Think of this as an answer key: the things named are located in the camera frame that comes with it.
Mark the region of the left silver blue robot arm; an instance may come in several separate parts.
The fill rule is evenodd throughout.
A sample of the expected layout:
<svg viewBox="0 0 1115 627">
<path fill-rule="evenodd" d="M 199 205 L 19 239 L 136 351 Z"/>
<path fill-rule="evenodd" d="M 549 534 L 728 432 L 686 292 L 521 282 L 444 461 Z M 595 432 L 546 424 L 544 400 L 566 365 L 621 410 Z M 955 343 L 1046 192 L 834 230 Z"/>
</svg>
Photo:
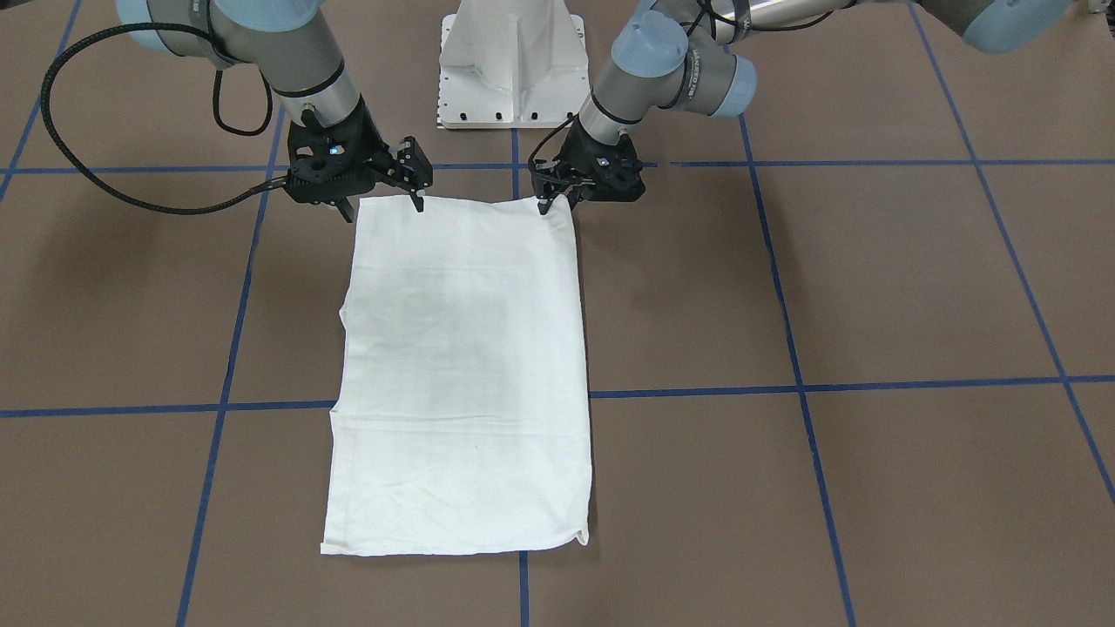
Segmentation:
<svg viewBox="0 0 1115 627">
<path fill-rule="evenodd" d="M 633 202 L 644 195 L 630 132 L 650 110 L 737 118 L 758 88 L 755 64 L 733 44 L 755 33 L 820 25 L 852 1 L 641 1 L 611 44 L 554 158 L 530 156 L 541 214 L 581 201 Z"/>
</svg>

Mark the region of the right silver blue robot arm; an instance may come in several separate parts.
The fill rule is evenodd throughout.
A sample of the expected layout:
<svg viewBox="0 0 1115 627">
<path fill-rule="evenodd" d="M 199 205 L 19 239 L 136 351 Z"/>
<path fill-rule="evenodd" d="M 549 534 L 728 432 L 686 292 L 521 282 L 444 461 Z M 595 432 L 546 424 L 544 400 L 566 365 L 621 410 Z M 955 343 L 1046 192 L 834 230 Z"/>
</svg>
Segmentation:
<svg viewBox="0 0 1115 627">
<path fill-rule="evenodd" d="M 281 187 L 295 202 L 352 219 L 351 197 L 388 184 L 421 211 L 430 162 L 415 138 L 382 139 L 319 1 L 119 1 L 116 11 L 123 25 L 152 25 L 135 39 L 155 51 L 259 68 L 290 117 Z"/>
</svg>

